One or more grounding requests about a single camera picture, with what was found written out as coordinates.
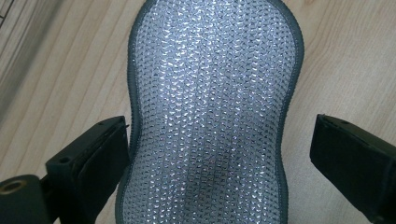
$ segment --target silver mesh fabric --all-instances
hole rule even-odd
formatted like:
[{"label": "silver mesh fabric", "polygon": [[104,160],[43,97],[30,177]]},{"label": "silver mesh fabric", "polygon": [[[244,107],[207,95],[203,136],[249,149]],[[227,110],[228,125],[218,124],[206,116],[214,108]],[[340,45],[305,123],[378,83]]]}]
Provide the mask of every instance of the silver mesh fabric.
[{"label": "silver mesh fabric", "polygon": [[123,221],[279,223],[287,20],[264,0],[150,2],[130,55],[141,133]]}]

